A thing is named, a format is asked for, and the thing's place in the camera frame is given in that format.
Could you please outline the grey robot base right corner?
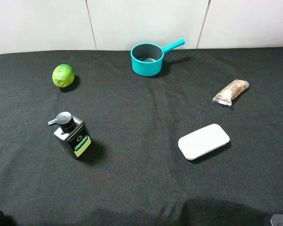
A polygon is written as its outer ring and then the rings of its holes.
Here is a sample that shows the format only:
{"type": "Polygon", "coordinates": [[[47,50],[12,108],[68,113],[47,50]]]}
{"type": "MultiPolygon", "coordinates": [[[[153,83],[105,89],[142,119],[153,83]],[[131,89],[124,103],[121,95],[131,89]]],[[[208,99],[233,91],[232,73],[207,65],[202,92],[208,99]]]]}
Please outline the grey robot base right corner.
{"type": "Polygon", "coordinates": [[[270,223],[272,226],[283,226],[283,214],[274,214],[270,219],[270,223]]]}

